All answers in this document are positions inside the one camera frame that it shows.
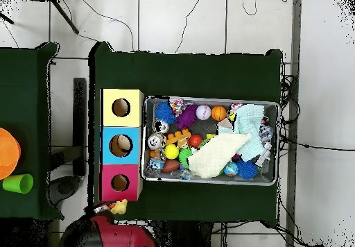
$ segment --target white towel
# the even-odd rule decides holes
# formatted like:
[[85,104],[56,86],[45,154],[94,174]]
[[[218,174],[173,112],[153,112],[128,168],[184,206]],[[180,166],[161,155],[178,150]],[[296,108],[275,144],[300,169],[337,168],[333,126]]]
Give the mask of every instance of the white towel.
[[236,151],[250,138],[251,134],[227,133],[213,137],[187,158],[190,171],[204,179],[218,176]]

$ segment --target dark green table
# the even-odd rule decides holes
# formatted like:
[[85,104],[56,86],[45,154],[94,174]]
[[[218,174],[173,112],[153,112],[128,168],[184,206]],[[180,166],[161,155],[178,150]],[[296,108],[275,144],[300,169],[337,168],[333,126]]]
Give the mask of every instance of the dark green table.
[[[280,100],[282,53],[228,55],[113,52],[98,42],[90,51],[89,196],[98,202],[100,88],[256,101]],[[118,219],[277,222],[277,184],[210,185],[144,181],[139,200]]]
[[36,49],[0,48],[0,127],[21,145],[13,174],[30,173],[34,180],[28,194],[8,192],[0,186],[0,217],[62,218],[46,196],[51,148],[47,75],[57,47],[44,43]]

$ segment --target yellow ball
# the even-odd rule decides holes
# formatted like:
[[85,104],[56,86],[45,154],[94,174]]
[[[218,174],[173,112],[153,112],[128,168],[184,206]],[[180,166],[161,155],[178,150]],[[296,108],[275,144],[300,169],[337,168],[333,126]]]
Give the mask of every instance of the yellow ball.
[[179,155],[179,148],[174,144],[169,144],[165,147],[165,156],[170,160],[174,160]]

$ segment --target orange basketball ball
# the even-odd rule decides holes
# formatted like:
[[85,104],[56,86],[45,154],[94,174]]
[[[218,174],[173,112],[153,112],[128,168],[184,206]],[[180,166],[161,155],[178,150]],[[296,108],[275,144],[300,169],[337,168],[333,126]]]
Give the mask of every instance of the orange basketball ball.
[[211,116],[216,121],[221,121],[222,119],[225,118],[226,115],[227,115],[227,110],[223,106],[217,105],[212,108]]

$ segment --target orange lego block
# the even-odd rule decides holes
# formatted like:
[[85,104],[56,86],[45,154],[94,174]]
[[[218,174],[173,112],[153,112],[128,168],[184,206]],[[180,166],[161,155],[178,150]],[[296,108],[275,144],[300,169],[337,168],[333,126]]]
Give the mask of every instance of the orange lego block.
[[174,134],[168,135],[168,140],[166,141],[166,145],[175,143],[177,141],[183,140],[184,138],[191,137],[191,133],[188,128],[184,130],[177,130]]

